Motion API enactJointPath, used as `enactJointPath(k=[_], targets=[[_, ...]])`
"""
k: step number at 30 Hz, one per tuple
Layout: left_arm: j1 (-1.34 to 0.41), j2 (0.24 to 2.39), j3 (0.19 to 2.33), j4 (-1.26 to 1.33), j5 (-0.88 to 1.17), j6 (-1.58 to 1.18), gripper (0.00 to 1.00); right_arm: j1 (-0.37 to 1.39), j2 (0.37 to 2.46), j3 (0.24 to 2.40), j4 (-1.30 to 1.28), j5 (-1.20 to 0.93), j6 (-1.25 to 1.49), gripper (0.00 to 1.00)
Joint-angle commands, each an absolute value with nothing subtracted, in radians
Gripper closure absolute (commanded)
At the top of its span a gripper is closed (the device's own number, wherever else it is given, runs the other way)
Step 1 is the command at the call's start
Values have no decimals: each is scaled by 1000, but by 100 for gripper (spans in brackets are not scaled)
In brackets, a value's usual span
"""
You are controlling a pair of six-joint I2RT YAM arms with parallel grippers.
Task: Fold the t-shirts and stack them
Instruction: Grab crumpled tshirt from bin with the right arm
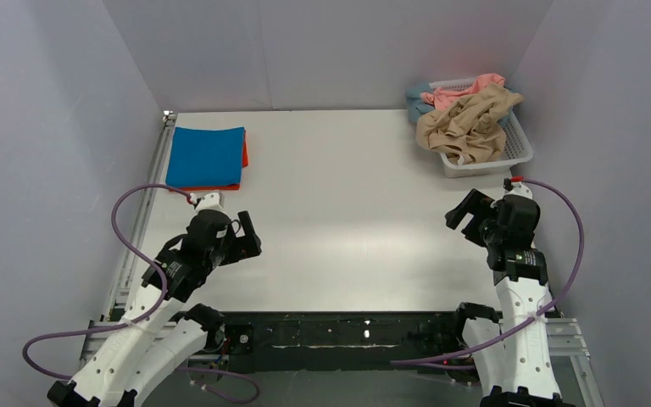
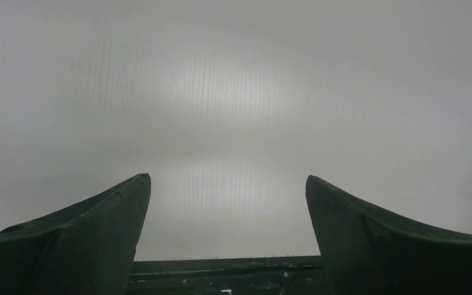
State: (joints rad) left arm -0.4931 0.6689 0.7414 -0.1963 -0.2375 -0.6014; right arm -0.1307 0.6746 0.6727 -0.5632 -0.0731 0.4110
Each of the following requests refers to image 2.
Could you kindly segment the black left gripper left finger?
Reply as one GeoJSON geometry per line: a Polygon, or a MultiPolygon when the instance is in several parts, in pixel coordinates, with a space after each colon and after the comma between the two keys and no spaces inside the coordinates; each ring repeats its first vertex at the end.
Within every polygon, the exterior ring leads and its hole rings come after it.
{"type": "Polygon", "coordinates": [[[0,231],[0,294],[123,294],[150,195],[141,173],[0,231]]]}

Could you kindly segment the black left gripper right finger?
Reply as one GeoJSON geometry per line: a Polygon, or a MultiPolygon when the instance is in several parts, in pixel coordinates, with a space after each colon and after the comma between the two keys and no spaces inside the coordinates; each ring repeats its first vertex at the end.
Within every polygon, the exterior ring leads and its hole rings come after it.
{"type": "Polygon", "coordinates": [[[472,235],[361,200],[317,176],[305,197],[333,294],[472,294],[472,235]]]}

